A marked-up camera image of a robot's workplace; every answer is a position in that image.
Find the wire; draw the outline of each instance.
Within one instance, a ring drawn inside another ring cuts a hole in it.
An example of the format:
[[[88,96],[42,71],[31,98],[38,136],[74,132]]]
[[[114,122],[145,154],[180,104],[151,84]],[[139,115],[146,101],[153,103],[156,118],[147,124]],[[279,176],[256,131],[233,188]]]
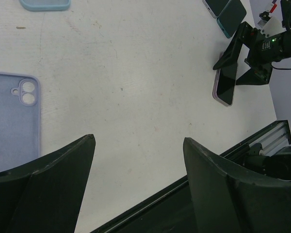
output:
[[[273,69],[277,69],[277,70],[291,70],[291,68],[277,68],[277,67],[274,67],[272,64],[271,66]]]

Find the table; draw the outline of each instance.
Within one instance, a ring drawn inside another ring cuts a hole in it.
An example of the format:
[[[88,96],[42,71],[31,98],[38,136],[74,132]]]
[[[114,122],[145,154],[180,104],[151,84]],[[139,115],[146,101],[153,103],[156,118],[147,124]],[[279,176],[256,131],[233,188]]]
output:
[[[232,107],[213,99],[229,42],[201,0],[73,0],[47,13],[0,0],[0,71],[40,80],[42,155],[97,140],[77,233],[183,177],[184,137],[221,153],[276,120],[267,85],[237,86]]]

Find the wall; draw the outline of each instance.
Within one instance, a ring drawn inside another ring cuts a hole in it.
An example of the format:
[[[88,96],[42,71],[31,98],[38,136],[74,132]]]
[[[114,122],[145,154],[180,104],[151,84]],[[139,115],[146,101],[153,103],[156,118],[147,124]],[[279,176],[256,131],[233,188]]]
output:
[[[250,0],[256,25],[259,21],[259,13],[263,12],[266,5],[270,2],[271,0]],[[280,0],[277,1],[277,4],[278,6],[273,15],[282,21]],[[273,65],[275,67],[291,67],[291,58],[280,63],[273,63]],[[270,81],[270,88],[277,118],[289,120],[291,129],[291,70],[274,70]]]

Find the smartphone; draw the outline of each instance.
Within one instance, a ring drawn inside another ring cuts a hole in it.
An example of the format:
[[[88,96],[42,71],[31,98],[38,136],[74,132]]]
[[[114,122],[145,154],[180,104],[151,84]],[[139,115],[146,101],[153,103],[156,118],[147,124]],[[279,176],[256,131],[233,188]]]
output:
[[[218,70],[216,74],[212,96],[225,106],[233,104],[237,69],[238,63],[236,62]]]
[[[230,0],[203,0],[212,17],[217,18]]]
[[[233,36],[246,14],[247,11],[240,0],[230,0],[217,18],[217,23],[227,38]]]

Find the white table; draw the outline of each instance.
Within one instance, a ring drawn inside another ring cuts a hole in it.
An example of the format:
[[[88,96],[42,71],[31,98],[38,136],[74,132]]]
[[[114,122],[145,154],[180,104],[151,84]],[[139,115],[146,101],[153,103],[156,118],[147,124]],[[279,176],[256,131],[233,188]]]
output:
[[[0,0],[0,71],[40,80],[42,154],[97,140],[76,232],[183,177],[184,137],[221,153],[276,120],[267,85],[238,86],[232,107],[213,99],[229,42],[202,0],[73,0],[48,13]]]

